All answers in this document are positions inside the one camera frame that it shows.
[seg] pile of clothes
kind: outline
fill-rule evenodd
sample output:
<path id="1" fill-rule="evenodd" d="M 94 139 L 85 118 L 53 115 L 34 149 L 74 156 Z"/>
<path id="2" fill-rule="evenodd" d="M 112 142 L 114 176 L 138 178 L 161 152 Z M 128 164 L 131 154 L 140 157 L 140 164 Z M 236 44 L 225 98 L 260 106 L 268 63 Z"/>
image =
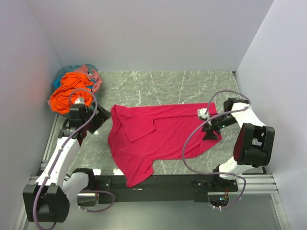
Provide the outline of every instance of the pile of clothes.
<path id="1" fill-rule="evenodd" d="M 56 79 L 53 86 L 56 88 L 51 95 L 48 104 L 53 112 L 61 115 L 69 113 L 70 104 L 78 97 L 83 97 L 86 106 L 91 106 L 93 97 L 89 92 L 76 91 L 69 102 L 69 95 L 75 89 L 90 89 L 92 93 L 96 93 L 101 84 L 102 79 L 98 72 L 92 69 L 93 74 L 89 73 L 86 65 L 81 66 L 73 72 L 67 72 L 63 77 Z"/>

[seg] white panel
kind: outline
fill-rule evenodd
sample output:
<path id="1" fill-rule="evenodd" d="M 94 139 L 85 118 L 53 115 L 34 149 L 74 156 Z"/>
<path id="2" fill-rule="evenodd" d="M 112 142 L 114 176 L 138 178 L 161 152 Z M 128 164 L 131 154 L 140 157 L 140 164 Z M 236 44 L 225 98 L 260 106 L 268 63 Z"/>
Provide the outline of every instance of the white panel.
<path id="1" fill-rule="evenodd" d="M 0 229 L 11 230 L 36 173 L 54 115 L 46 103 L 61 68 L 24 0 L 0 6 Z"/>
<path id="2" fill-rule="evenodd" d="M 307 1 L 275 0 L 236 73 L 253 110 L 276 130 L 273 172 L 291 229 L 306 229 Z"/>
<path id="3" fill-rule="evenodd" d="M 63 65 L 237 70 L 273 0 L 28 0 Z"/>

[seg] pink cloth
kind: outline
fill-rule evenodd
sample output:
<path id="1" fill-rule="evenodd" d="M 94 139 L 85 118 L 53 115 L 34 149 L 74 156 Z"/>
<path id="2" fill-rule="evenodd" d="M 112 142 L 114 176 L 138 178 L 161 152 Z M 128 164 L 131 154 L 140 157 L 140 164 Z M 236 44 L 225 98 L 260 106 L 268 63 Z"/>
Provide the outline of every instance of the pink cloth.
<path id="1" fill-rule="evenodd" d="M 99 74 L 96 70 L 92 69 L 92 71 L 94 73 L 93 75 L 88 73 L 87 65 L 83 65 L 80 68 L 75 70 L 75 72 L 85 73 L 89 80 L 91 80 L 93 78 L 95 79 L 96 83 L 93 85 L 92 92 L 96 93 L 99 90 L 99 88 L 102 84 L 102 79 L 99 77 Z"/>
<path id="2" fill-rule="evenodd" d="M 127 108 L 114 105 L 111 113 L 113 126 L 108 142 L 113 159 L 132 187 L 153 172 L 153 161 L 182 159 L 182 148 L 192 131 L 203 121 L 197 110 L 208 103 L 174 104 Z M 209 113 L 216 114 L 214 103 Z M 201 129 L 189 141 L 185 157 L 194 158 L 214 146 L 217 140 L 202 138 Z"/>

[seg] wire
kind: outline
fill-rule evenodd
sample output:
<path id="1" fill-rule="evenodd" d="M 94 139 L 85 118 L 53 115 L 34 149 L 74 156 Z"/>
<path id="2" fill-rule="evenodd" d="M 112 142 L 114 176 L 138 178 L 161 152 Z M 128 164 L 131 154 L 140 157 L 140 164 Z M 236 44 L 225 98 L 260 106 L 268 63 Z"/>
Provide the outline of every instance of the wire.
<path id="1" fill-rule="evenodd" d="M 82 193 L 105 193 L 105 194 L 109 194 L 111 197 L 112 197 L 112 202 L 111 204 L 109 204 L 109 206 L 103 208 L 103 209 L 100 209 L 100 210 L 88 210 L 88 209 L 85 209 L 83 207 L 80 207 L 80 209 L 86 211 L 86 212 L 102 212 L 102 211 L 105 211 L 107 209 L 109 209 L 115 202 L 115 196 L 113 193 L 109 192 L 109 191 L 100 191 L 100 190 L 93 190 L 93 191 L 90 191 L 90 190 L 82 190 L 81 191 Z"/>
<path id="2" fill-rule="evenodd" d="M 67 173 L 67 174 L 65 174 L 65 176 L 67 176 L 68 177 L 68 179 L 71 177 L 71 176 L 69 176 L 69 174 Z M 64 178 L 64 181 L 68 181 L 68 180 L 66 180 L 65 178 Z"/>
<path id="3" fill-rule="evenodd" d="M 212 102 L 212 100 L 214 99 L 214 97 L 215 97 L 216 95 L 218 95 L 219 93 L 222 93 L 222 92 L 232 92 L 232 93 L 239 94 L 240 96 L 242 96 L 242 97 L 244 97 L 245 99 L 247 99 L 247 100 L 248 100 L 248 104 L 251 105 L 250 99 L 249 99 L 248 97 L 246 97 L 245 95 L 243 95 L 243 94 L 241 94 L 241 93 L 239 93 L 239 92 L 233 91 L 233 90 L 221 90 L 221 91 L 216 92 L 216 93 L 211 97 L 205 114 L 209 111 L 211 102 Z M 185 159 L 185 157 L 184 157 L 184 154 L 185 154 L 185 151 L 186 151 L 186 147 L 187 147 L 187 145 L 188 145 L 188 142 L 190 141 L 190 139 L 192 138 L 192 136 L 193 136 L 201 127 L 203 127 L 203 126 L 204 126 L 205 124 L 207 124 L 209 121 L 212 121 L 213 119 L 215 119 L 215 118 L 217 118 L 217 117 L 224 116 L 224 115 L 228 115 L 228 114 L 231 114 L 231 113 L 243 112 L 243 111 L 245 111 L 245 110 L 247 110 L 247 109 L 249 108 L 249 105 L 246 106 L 246 107 L 243 108 L 243 109 L 223 112 L 223 113 L 221 113 L 221 114 L 216 114 L 216 115 L 214 115 L 214 116 L 208 118 L 206 121 L 204 121 L 201 125 L 199 125 L 199 126 L 190 134 L 190 136 L 189 136 L 188 139 L 186 140 L 186 142 L 185 142 L 185 144 L 184 144 L 184 146 L 183 146 L 183 149 L 182 149 L 182 160 L 183 160 L 183 163 L 184 163 L 185 166 L 186 166 L 188 169 L 190 169 L 192 172 L 197 173 L 197 174 L 202 174 L 202 175 L 230 175 L 230 176 L 235 176 L 236 178 L 239 178 L 239 179 L 241 179 L 241 180 L 244 181 L 244 185 L 243 185 L 243 188 L 242 188 L 241 193 L 239 194 L 239 196 L 238 196 L 231 204 L 229 204 L 229 205 L 227 205 L 227 206 L 225 206 L 225 207 L 221 207 L 221 209 L 231 207 L 231 206 L 234 205 L 236 202 L 238 202 L 238 200 L 242 197 L 242 195 L 243 195 L 243 193 L 244 193 L 244 191 L 245 191 L 245 188 L 246 188 L 246 179 L 245 179 L 244 177 L 242 177 L 242 176 L 236 175 L 236 174 L 231 173 L 231 172 L 201 172 L 201 171 L 197 171 L 197 170 L 191 168 L 191 167 L 188 165 L 188 163 L 187 163 L 187 161 L 186 161 L 186 159 Z"/>
<path id="4" fill-rule="evenodd" d="M 224 196 L 225 196 L 226 199 L 228 198 L 228 195 L 229 195 L 229 189 L 227 187 L 227 188 L 225 188 L 225 192 L 224 192 Z"/>
<path id="5" fill-rule="evenodd" d="M 90 117 L 83 125 L 81 125 L 79 128 L 77 128 L 72 134 L 70 134 L 70 135 L 68 136 L 68 138 L 63 142 L 61 148 L 59 149 L 59 151 L 58 151 L 58 153 L 57 153 L 57 155 L 56 155 L 56 157 L 55 157 L 55 159 L 54 159 L 54 161 L 53 161 L 53 163 L 52 163 L 52 165 L 51 165 L 51 167 L 50 167 L 50 169 L 49 169 L 49 171 L 48 171 L 48 173 L 47 173 L 48 175 L 51 175 L 52 170 L 54 169 L 54 167 L 55 167 L 55 165 L 56 165 L 56 163 L 57 163 L 57 161 L 58 161 L 58 159 L 59 159 L 59 157 L 60 157 L 60 154 L 62 153 L 62 151 L 63 151 L 65 145 L 67 144 L 67 142 L 68 142 L 76 133 L 78 133 L 81 129 L 83 129 L 83 128 L 93 119 L 93 117 L 96 115 L 98 103 L 97 103 L 96 97 L 94 96 L 94 94 L 93 94 L 90 90 L 87 90 L 87 89 L 75 89 L 75 90 L 73 90 L 73 91 L 71 92 L 71 94 L 69 95 L 69 102 L 71 102 L 71 96 L 72 96 L 76 91 L 86 91 L 86 92 L 89 92 L 89 93 L 92 95 L 92 97 L 93 97 L 93 99 L 94 99 L 94 101 L 95 101 L 95 109 L 94 109 L 94 112 L 93 112 L 93 114 L 91 115 L 91 117 Z M 45 186 L 46 183 L 47 183 L 47 180 L 48 180 L 48 176 L 46 176 L 46 177 L 44 178 L 42 184 L 40 185 L 40 187 L 39 187 L 39 189 L 38 189 L 38 192 L 37 192 L 37 194 L 36 194 L 36 196 L 35 196 L 35 199 L 34 199 L 34 204 L 33 204 L 33 219 L 34 219 L 35 225 L 37 226 L 37 228 L 38 228 L 39 230 L 52 230 L 52 229 L 55 227 L 55 225 L 56 225 L 56 222 L 55 222 L 55 223 L 53 223 L 53 225 L 51 226 L 51 228 L 45 229 L 45 228 L 43 228 L 43 227 L 39 224 L 38 218 L 37 218 L 37 203 L 38 203 L 40 194 L 42 193 L 42 190 L 43 190 L 44 186 Z"/>

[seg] gray marble surface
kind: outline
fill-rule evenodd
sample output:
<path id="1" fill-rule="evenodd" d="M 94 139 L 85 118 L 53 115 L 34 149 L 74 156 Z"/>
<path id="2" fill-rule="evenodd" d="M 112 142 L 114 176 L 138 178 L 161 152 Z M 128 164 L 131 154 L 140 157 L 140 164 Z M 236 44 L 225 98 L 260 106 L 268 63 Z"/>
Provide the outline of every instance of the gray marble surface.
<path id="1" fill-rule="evenodd" d="M 97 93 L 98 103 L 109 110 L 114 104 L 127 107 L 188 104 L 208 102 L 219 90 L 238 91 L 236 80 L 230 71 L 101 71 L 102 88 Z M 232 93 L 223 93 L 214 99 L 217 111 L 223 109 L 223 102 Z M 57 134 L 65 118 L 58 116 L 49 148 L 49 158 L 57 141 Z M 119 174 L 113 161 L 107 142 L 112 128 L 112 119 L 107 120 L 93 135 L 88 136 L 73 161 L 69 173 L 76 168 L 93 168 L 101 170 L 101 174 Z M 223 139 L 202 155 L 189 159 L 189 165 L 199 171 L 212 172 L 218 165 L 233 155 L 233 148 L 238 136 L 239 126 L 232 125 L 222 129 Z M 182 160 L 164 160 L 153 163 L 154 174 L 186 174 L 192 173 Z M 252 173 L 262 173 L 258 168 Z"/>

